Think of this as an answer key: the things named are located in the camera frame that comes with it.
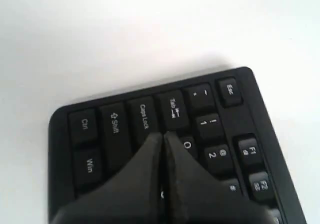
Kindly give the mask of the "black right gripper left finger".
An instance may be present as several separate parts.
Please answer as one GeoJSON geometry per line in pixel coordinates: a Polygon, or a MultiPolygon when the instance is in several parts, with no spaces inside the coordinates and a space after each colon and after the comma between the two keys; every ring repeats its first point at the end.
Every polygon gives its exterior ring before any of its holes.
{"type": "Polygon", "coordinates": [[[152,132],[102,186],[60,208],[53,224],[158,224],[163,135],[152,132]]]}

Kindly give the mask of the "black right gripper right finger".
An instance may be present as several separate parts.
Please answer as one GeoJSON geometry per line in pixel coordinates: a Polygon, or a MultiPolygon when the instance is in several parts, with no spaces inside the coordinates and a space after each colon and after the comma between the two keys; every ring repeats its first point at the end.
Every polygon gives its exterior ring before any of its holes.
{"type": "Polygon", "coordinates": [[[174,132],[163,136],[165,205],[171,224],[272,224],[267,207],[232,193],[184,148],[174,132]]]}

